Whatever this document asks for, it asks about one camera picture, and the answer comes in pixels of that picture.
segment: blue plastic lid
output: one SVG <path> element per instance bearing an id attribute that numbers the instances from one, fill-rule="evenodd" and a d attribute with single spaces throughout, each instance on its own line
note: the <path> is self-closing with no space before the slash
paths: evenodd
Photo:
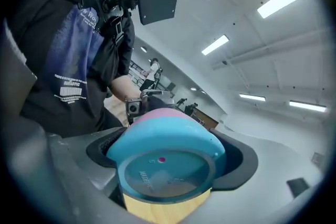
<path id="1" fill-rule="evenodd" d="M 204 193 L 223 174 L 226 164 L 221 142 L 189 116 L 172 109 L 141 117 L 109 148 L 107 157 L 117 163 L 125 194 L 157 204 Z"/>

